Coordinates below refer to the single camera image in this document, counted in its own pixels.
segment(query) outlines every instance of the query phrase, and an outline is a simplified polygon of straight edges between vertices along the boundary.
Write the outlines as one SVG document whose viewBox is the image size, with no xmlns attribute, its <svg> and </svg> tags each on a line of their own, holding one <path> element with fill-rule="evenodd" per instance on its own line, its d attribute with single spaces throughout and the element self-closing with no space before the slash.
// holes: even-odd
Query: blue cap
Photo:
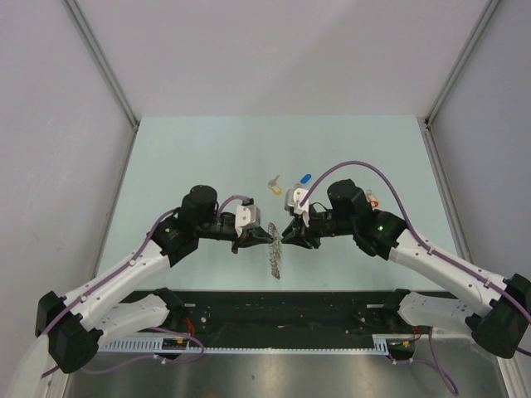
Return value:
<svg viewBox="0 0 531 398">
<path fill-rule="evenodd" d="M 312 178 L 312 175 L 311 175 L 311 174 L 306 174 L 304 177 L 302 177 L 302 178 L 300 179 L 300 183 L 301 183 L 301 184 L 305 184 L 305 183 L 307 183 L 311 178 Z"/>
</svg>

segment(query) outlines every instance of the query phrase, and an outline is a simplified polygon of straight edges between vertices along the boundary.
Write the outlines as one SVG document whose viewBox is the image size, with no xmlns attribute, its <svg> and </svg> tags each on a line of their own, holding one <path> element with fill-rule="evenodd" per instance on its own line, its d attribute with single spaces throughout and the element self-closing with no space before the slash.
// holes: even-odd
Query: gray wall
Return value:
<svg viewBox="0 0 531 398">
<path fill-rule="evenodd" d="M 475 263 L 531 278 L 529 21 L 529 0 L 500 6 L 434 134 Z"/>
<path fill-rule="evenodd" d="M 37 300 L 90 276 L 133 132 L 58 0 L 0 2 L 0 396 Z"/>
</svg>

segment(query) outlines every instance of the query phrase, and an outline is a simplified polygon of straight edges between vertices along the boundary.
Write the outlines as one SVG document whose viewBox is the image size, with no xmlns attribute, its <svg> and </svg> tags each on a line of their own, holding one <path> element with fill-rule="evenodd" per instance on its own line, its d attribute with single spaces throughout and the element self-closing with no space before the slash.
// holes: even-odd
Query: metal plate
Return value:
<svg viewBox="0 0 531 398">
<path fill-rule="evenodd" d="M 124 337 L 116 340 L 105 347 L 100 348 L 99 352 L 128 352 L 128 353 L 156 353 L 156 354 L 174 354 L 186 353 L 197 354 L 201 350 L 198 347 L 186 347 L 167 349 L 163 348 L 163 340 L 168 336 L 134 336 Z M 338 348 L 338 349 L 278 349 L 278 348 L 219 348 L 207 347 L 207 354 L 297 354 L 297 355 L 387 355 L 387 345 L 385 338 L 373 339 L 374 348 Z"/>
<path fill-rule="evenodd" d="M 436 341 L 441 362 L 466 398 L 507 397 L 493 357 L 468 341 Z M 416 357 L 431 359 L 426 340 Z M 91 369 L 131 358 L 98 354 Z M 133 363 L 105 376 L 72 375 L 66 398 L 452 397 L 441 378 L 422 364 L 394 366 L 382 356 L 207 355 L 190 365 Z"/>
</svg>

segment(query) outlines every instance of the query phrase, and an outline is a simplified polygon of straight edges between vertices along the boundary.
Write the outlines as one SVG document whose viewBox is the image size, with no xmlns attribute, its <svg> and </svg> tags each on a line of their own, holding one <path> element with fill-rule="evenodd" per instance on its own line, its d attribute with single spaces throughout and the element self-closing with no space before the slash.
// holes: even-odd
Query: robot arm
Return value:
<svg viewBox="0 0 531 398">
<path fill-rule="evenodd" d="M 83 367 L 98 347 L 163 323 L 179 323 L 183 303 L 168 289 L 156 290 L 136 303 L 119 303 L 155 274 L 172 268 L 197 249 L 200 239 L 228 240 L 232 252 L 271 243 L 260 227 L 260 210 L 252 199 L 236 214 L 217 214 L 217 193 L 192 188 L 180 208 L 156 223 L 138 249 L 113 268 L 59 298 L 43 296 L 37 310 L 36 335 L 47 334 L 48 352 L 65 373 Z"/>
<path fill-rule="evenodd" d="M 457 299 L 421 296 L 399 289 L 384 308 L 398 314 L 411 325 L 426 325 L 471 334 L 485 350 L 509 358 L 527 329 L 523 314 L 489 285 L 495 284 L 510 294 L 527 310 L 531 308 L 531 283 L 516 274 L 511 279 L 490 273 L 445 252 L 420 236 L 425 249 L 400 217 L 372 209 L 365 193 L 351 180 L 332 184 L 328 189 L 331 210 L 317 211 L 306 202 L 308 193 L 297 188 L 288 191 L 285 208 L 294 216 L 283 232 L 282 243 L 318 249 L 320 238 L 351 235 L 357 246 L 371 256 L 379 256 L 404 265 L 439 284 Z M 457 268 L 440 256 L 456 261 Z M 485 277 L 471 276 L 465 269 Z"/>
</svg>

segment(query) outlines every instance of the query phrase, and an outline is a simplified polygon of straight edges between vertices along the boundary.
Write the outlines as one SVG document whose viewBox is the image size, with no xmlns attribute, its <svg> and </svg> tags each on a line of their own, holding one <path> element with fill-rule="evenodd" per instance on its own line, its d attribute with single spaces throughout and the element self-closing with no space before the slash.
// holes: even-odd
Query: purple wire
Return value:
<svg viewBox="0 0 531 398">
<path fill-rule="evenodd" d="M 138 257 L 142 254 L 142 252 L 144 251 L 144 249 L 146 248 L 146 246 L 148 245 L 149 241 L 151 240 L 151 236 L 153 236 L 153 233 L 155 232 L 155 229 L 157 228 L 158 224 L 160 223 L 160 221 L 164 220 L 167 216 L 170 216 L 172 215 L 173 213 L 175 212 L 175 209 L 172 209 L 172 210 L 168 210 L 166 211 L 164 214 L 162 214 L 156 221 L 155 223 L 153 224 L 153 226 L 151 227 L 151 230 L 148 232 L 148 234 L 146 235 L 146 239 L 144 240 L 144 242 L 142 242 L 142 245 L 139 247 L 139 249 L 136 251 L 136 253 L 133 255 L 133 257 L 131 257 L 130 260 L 128 260 L 124 265 L 122 265 L 121 267 L 119 267 L 117 270 L 115 270 L 114 272 L 112 272 L 111 274 L 107 275 L 105 278 L 103 278 L 100 282 L 98 282 L 97 284 L 95 284 L 94 286 L 92 286 L 91 288 L 87 289 L 83 294 L 81 294 L 79 297 L 77 297 L 74 301 L 72 301 L 70 304 L 68 304 L 65 309 L 63 309 L 59 315 L 57 315 L 55 318 L 53 318 L 53 320 L 48 323 L 48 325 L 45 327 L 45 329 L 42 331 L 42 334 L 41 335 L 46 335 L 48 334 L 58 323 L 59 321 L 62 320 L 62 318 L 67 315 L 77 304 L 79 304 L 81 302 L 81 297 L 85 296 L 89 296 L 91 294 L 93 294 L 97 289 L 99 289 L 100 287 L 102 287 L 104 284 L 107 284 L 110 280 L 112 280 L 113 278 L 115 278 L 117 275 L 121 274 L 122 272 L 124 272 L 126 269 L 128 269 L 128 267 L 130 266 L 129 262 L 131 260 L 137 260 Z"/>
<path fill-rule="evenodd" d="M 528 357 L 531 357 L 531 352 L 524 350 L 523 348 L 516 348 L 516 351 L 518 351 L 520 354 L 527 355 Z"/>
<path fill-rule="evenodd" d="M 190 340 L 192 342 L 195 342 L 201 348 L 201 351 L 195 357 L 188 358 L 188 359 L 182 359 L 182 360 L 163 358 L 163 361 L 171 362 L 171 363 L 175 363 L 175 364 L 186 364 L 186 363 L 192 363 L 192 362 L 195 362 L 195 361 L 199 361 L 205 355 L 205 346 L 203 346 L 202 342 L 200 342 L 199 340 L 197 340 L 193 336 L 188 336 L 187 334 L 174 332 L 173 330 L 167 330 L 167 329 L 164 329 L 164 328 L 149 328 L 149 329 L 150 330 L 154 330 L 156 332 L 164 332 L 164 333 L 172 334 L 172 335 L 179 336 L 179 337 L 182 337 L 182 338 L 187 338 L 188 340 Z M 128 366 L 128 365 L 130 365 L 133 362 L 142 361 L 144 359 L 153 359 L 153 355 L 152 354 L 148 354 L 148 355 L 142 355 L 140 357 L 134 357 L 134 358 L 129 359 L 128 361 L 120 363 L 119 365 L 112 366 L 112 367 L 109 367 L 107 369 L 102 369 L 102 370 L 99 370 L 99 371 L 92 371 L 90 369 L 85 369 L 85 368 L 82 368 L 81 370 L 84 373 L 87 373 L 89 375 L 95 375 L 95 376 L 106 375 L 106 374 L 111 373 L 113 371 L 117 371 L 118 369 L 121 369 L 122 367 Z"/>
<path fill-rule="evenodd" d="M 42 373 L 41 375 L 41 379 L 44 379 L 45 377 L 48 377 L 50 374 L 52 373 L 55 373 L 56 371 L 59 370 L 59 367 L 58 365 L 55 365 L 52 369 L 50 369 L 49 371 L 45 371 L 44 373 Z"/>
<path fill-rule="evenodd" d="M 403 361 L 397 361 L 395 358 L 392 357 L 391 354 L 389 354 L 389 359 L 392 360 L 393 364 L 397 364 L 397 365 L 408 365 L 408 364 L 411 364 L 411 363 L 423 363 L 424 365 L 428 365 L 428 366 L 432 367 L 436 371 L 439 371 L 439 374 L 441 375 L 441 379 L 445 382 L 446 388 L 448 389 L 448 391 L 453 396 L 458 396 L 459 395 L 459 389 L 457 388 L 457 384 L 452 380 L 450 375 L 445 372 L 445 370 L 442 368 L 441 364 L 439 363 L 439 357 L 437 356 L 437 353 L 435 351 L 435 347 L 433 345 L 432 333 L 433 333 L 433 328 L 430 328 L 430 334 L 429 334 L 429 339 L 430 340 L 429 341 L 430 341 L 431 354 L 433 356 L 433 361 L 434 362 L 427 361 L 426 359 L 412 359 L 412 360 L 406 359 L 406 360 L 403 360 Z"/>
<path fill-rule="evenodd" d="M 430 341 L 430 349 L 431 349 L 431 355 L 433 356 L 433 362 L 436 365 L 437 370 L 439 371 L 439 374 L 441 375 L 442 380 L 445 382 L 446 387 L 451 392 L 453 396 L 458 396 L 459 391 L 457 390 L 457 386 L 453 382 L 451 378 L 448 377 L 446 372 L 441 366 L 441 363 L 439 362 L 439 356 L 437 355 L 437 352 L 435 351 L 435 346 L 433 345 L 433 328 L 430 328 L 430 333 L 428 334 L 428 338 Z"/>
<path fill-rule="evenodd" d="M 417 243 L 423 247 L 426 251 L 430 251 L 431 250 L 431 247 L 417 234 L 417 232 L 415 231 L 415 228 L 413 228 L 413 224 L 412 224 L 412 221 L 411 219 L 409 218 L 409 215 L 407 214 L 406 212 L 406 209 L 402 203 L 402 200 L 400 199 L 400 197 L 398 196 L 398 193 L 397 193 L 397 190 L 394 188 L 394 186 L 391 184 L 391 182 L 389 181 L 389 179 L 385 176 L 385 174 L 383 174 L 380 170 L 378 170 L 376 167 L 374 167 L 372 164 L 369 164 L 369 163 L 366 163 L 366 162 L 361 162 L 361 161 L 358 161 L 358 160 L 351 160 L 351 161 L 347 161 L 347 162 L 342 162 L 340 164 L 337 164 L 336 166 L 333 166 L 332 168 L 330 168 L 327 172 L 325 172 L 321 177 L 319 177 L 317 179 L 317 181 L 315 181 L 314 185 L 312 185 L 312 187 L 308 190 L 308 193 L 304 196 L 303 200 L 301 201 L 300 205 L 303 206 L 308 200 L 309 200 L 309 197 L 311 196 L 311 194 L 315 191 L 315 189 L 317 188 L 317 186 L 328 176 L 330 175 L 332 172 L 335 172 L 338 168 L 341 168 L 341 167 L 344 167 L 344 166 L 349 166 L 349 165 L 356 165 L 356 166 L 363 166 L 363 167 L 366 167 L 366 168 L 369 168 L 371 170 L 373 170 L 378 176 L 380 176 L 380 178 L 386 183 L 386 185 L 389 187 L 389 190 L 391 190 L 391 193 L 393 195 L 393 197 L 395 198 L 395 201 L 397 202 L 398 204 L 398 208 L 400 209 L 400 212 L 402 213 L 402 216 L 404 217 L 404 221 L 406 222 L 407 224 L 407 229 L 412 233 L 413 237 L 415 238 L 415 240 L 417 241 Z M 516 298 L 514 298 L 513 296 L 511 296 L 510 294 L 508 294 L 507 292 L 505 292 L 505 290 L 503 290 L 502 288 L 500 288 L 497 284 L 493 284 L 492 282 L 490 282 L 485 276 L 483 276 L 482 274 L 479 274 L 475 271 L 473 271 L 472 269 L 469 269 L 467 267 L 465 267 L 463 264 L 461 264 L 460 262 L 448 257 L 447 255 L 437 251 L 437 250 L 431 250 L 431 253 L 437 257 L 439 257 L 440 259 L 443 259 L 444 261 L 446 261 L 447 263 L 451 264 L 451 265 L 454 265 L 455 267 L 457 267 L 458 269 L 460 269 L 461 271 L 467 273 L 468 275 L 470 276 L 473 276 L 474 278 L 478 279 L 481 283 L 483 283 L 485 285 L 486 288 L 488 287 L 491 287 L 496 293 L 499 293 L 501 294 L 503 297 L 505 297 L 507 300 L 509 300 L 509 302 L 511 304 L 513 304 L 524 316 L 525 318 L 527 319 L 528 323 L 531 324 L 531 314 L 529 314 L 527 312 L 527 310 L 524 308 L 524 306 L 522 304 L 520 304 Z"/>
<path fill-rule="evenodd" d="M 397 361 L 397 360 L 393 359 L 393 361 L 397 365 L 408 365 L 408 364 L 411 364 L 411 363 L 423 363 L 424 365 L 428 365 L 428 366 L 432 367 L 433 369 L 437 370 L 436 364 L 433 363 L 433 362 L 427 361 L 426 359 L 413 359 L 412 361 L 409 361 L 407 359 L 405 361 Z M 459 390 L 458 390 L 457 385 L 455 384 L 455 382 L 451 379 L 450 375 L 448 375 L 448 373 L 446 373 L 445 371 L 443 371 L 442 374 L 444 375 L 442 378 L 443 378 L 443 380 L 445 380 L 445 383 L 446 383 L 446 380 L 448 380 L 448 382 L 450 383 L 451 388 L 450 387 L 448 388 L 448 390 L 450 390 L 450 393 L 453 396 L 458 396 L 459 395 Z"/>
<path fill-rule="evenodd" d="M 231 197 L 228 197 L 223 203 L 221 206 L 219 206 L 219 209 L 217 210 L 217 216 L 219 217 L 222 213 L 223 213 L 223 209 L 225 209 L 225 207 L 227 207 L 227 205 L 232 202 L 232 201 L 235 201 L 235 200 L 241 200 L 241 201 L 246 201 L 247 199 L 249 199 L 248 197 L 244 197 L 243 195 L 232 195 Z"/>
</svg>

